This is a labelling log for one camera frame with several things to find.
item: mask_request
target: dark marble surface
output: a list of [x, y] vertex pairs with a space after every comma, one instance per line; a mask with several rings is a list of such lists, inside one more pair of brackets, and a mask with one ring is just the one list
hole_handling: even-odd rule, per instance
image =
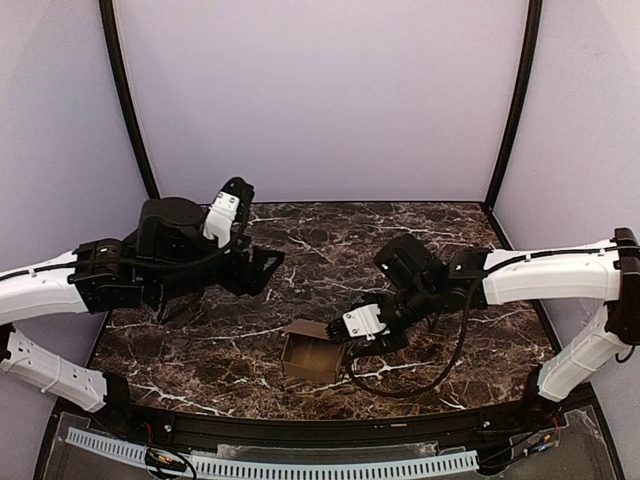
[[[292, 320], [328, 322], [364, 292], [392, 292], [372, 259], [405, 232], [445, 261], [467, 246], [500, 246], [472, 203], [254, 205], [247, 233], [287, 253], [262, 295], [210, 288], [164, 325], [148, 310], [115, 312], [91, 367], [126, 375], [139, 404], [244, 418], [388, 418], [519, 398], [529, 371], [552, 355], [535, 312], [520, 303], [472, 312], [458, 365], [437, 391], [416, 398], [377, 397], [346, 377], [322, 385], [282, 373], [283, 329]], [[409, 348], [360, 361], [358, 372], [383, 389], [429, 383], [448, 361], [459, 321], [443, 315], [434, 333], [418, 324]]]

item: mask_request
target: black metal rail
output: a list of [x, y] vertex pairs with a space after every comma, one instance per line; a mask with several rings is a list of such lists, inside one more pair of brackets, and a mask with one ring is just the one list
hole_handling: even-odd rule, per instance
[[530, 0], [529, 11], [527, 13], [527, 24], [524, 31], [524, 40], [522, 42], [522, 53], [520, 54], [520, 64], [518, 66], [518, 75], [516, 76], [516, 84], [513, 89], [513, 97], [511, 98], [511, 108], [507, 117], [507, 125], [502, 136], [500, 151], [496, 160], [496, 166], [493, 170], [489, 190], [485, 198], [485, 205], [490, 210], [496, 205], [500, 188], [504, 181], [513, 143], [518, 132], [520, 124], [520, 116], [524, 107], [524, 100], [527, 96], [527, 87], [529, 86], [529, 78], [531, 77], [531, 68], [533, 66], [533, 57], [536, 51], [536, 42], [538, 40], [538, 29], [540, 27], [540, 18], [542, 16], [542, 0]]
[[116, 24], [116, 16], [113, 10], [113, 0], [100, 0], [100, 15], [102, 17], [102, 27], [104, 29], [104, 39], [109, 52], [109, 61], [111, 62], [111, 71], [113, 72], [113, 80], [118, 92], [120, 100], [120, 108], [129, 140], [133, 148], [133, 154], [136, 157], [136, 163], [140, 170], [140, 176], [144, 183], [149, 198], [160, 198], [158, 184], [153, 176], [149, 156], [144, 146], [140, 125], [133, 106], [133, 98], [129, 90], [129, 82], [127, 80], [127, 72], [124, 67], [124, 59], [122, 57], [122, 49], [120, 47], [120, 39], [118, 37], [118, 26]]

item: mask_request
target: open box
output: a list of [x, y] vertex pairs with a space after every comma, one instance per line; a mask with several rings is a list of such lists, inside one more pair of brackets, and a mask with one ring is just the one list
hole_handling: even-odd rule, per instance
[[346, 345], [329, 342], [326, 324], [294, 320], [285, 330], [284, 373], [316, 382], [336, 383]]

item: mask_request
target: white wall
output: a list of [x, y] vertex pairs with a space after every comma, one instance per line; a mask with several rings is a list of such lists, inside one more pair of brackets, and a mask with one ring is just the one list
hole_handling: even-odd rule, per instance
[[[135, 228], [144, 188], [97, 1], [0, 0], [0, 271]], [[86, 361], [102, 317], [19, 327]], [[0, 479], [33, 476], [53, 398], [0, 376]]]
[[527, 3], [116, 2], [161, 192], [484, 199]]
[[[531, 83], [496, 214], [516, 248], [640, 236], [640, 4], [546, 0]], [[560, 339], [588, 302], [547, 304]], [[628, 479], [640, 479], [640, 355], [594, 378]]]

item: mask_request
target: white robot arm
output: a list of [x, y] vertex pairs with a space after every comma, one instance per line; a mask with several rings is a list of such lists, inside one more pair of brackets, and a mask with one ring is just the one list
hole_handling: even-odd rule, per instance
[[247, 251], [251, 239], [243, 230], [252, 198], [253, 187], [234, 178], [208, 211], [183, 198], [149, 200], [138, 228], [122, 241], [90, 242], [49, 261], [0, 273], [0, 373], [91, 413], [126, 409], [130, 396], [124, 378], [68, 362], [31, 341], [14, 323], [142, 304], [157, 309], [214, 284], [236, 295], [260, 293], [284, 254], [260, 247]]
[[[640, 250], [629, 229], [617, 229], [611, 240], [567, 249], [459, 252], [449, 265], [403, 235], [384, 247], [375, 263], [398, 293], [392, 299], [365, 298], [364, 305], [327, 327], [334, 342], [369, 340], [355, 356], [406, 347], [405, 330], [437, 312], [464, 310], [468, 318], [469, 308], [519, 300], [599, 299], [602, 305], [589, 324], [534, 372], [537, 399], [558, 403], [609, 359], [640, 344]], [[461, 341], [465, 331], [463, 320]]]

